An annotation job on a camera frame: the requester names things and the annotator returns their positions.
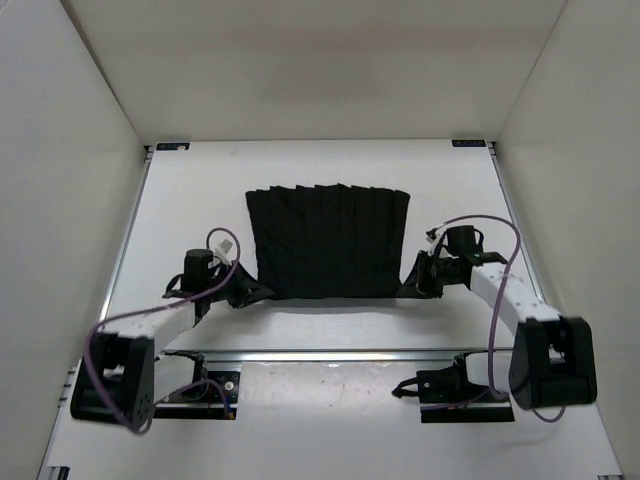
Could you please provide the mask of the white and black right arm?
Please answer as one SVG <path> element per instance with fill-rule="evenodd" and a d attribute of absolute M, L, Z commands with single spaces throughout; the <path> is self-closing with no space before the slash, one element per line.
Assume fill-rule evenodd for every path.
<path fill-rule="evenodd" d="M 448 286 L 465 286 L 491 309 L 485 349 L 455 357 L 451 366 L 420 370 L 400 382 L 396 398 L 419 398 L 429 410 L 454 410 L 487 399 L 514 401 L 539 412 L 589 405 L 598 393 L 592 330 L 538 298 L 511 272 L 518 254 L 484 248 L 472 225 L 434 228 L 403 288 L 436 299 Z"/>

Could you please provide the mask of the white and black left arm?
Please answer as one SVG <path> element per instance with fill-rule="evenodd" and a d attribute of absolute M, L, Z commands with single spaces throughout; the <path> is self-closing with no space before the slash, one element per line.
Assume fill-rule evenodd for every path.
<path fill-rule="evenodd" d="M 221 249 L 191 249 L 167 285 L 163 303 L 99 322 L 87 335 L 70 400 L 80 421 L 120 425 L 136 435 L 151 426 L 158 405 L 216 401 L 231 419 L 230 380 L 207 370 L 204 354 L 171 343 L 197 326 L 217 302 L 235 309 L 273 297 Z"/>

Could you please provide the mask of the black pleated skirt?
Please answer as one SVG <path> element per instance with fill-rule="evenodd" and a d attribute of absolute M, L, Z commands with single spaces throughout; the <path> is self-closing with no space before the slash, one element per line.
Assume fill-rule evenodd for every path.
<path fill-rule="evenodd" d="M 393 298 L 408 193 L 335 184 L 245 195 L 258 281 L 275 299 Z"/>

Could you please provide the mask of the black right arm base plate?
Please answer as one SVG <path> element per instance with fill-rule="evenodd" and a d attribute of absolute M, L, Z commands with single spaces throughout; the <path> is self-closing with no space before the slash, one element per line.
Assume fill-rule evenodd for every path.
<path fill-rule="evenodd" d="M 465 369 L 419 370 L 416 378 L 423 424 L 515 421 L 510 401 L 496 398 L 486 386 L 471 384 Z"/>

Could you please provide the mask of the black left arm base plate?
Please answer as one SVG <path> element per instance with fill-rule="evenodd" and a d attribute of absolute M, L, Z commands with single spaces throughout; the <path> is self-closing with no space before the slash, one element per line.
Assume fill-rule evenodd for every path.
<path fill-rule="evenodd" d="M 205 363 L 202 375 L 215 382 L 172 394 L 158 404 L 155 419 L 232 421 L 237 417 L 240 396 L 239 363 Z"/>

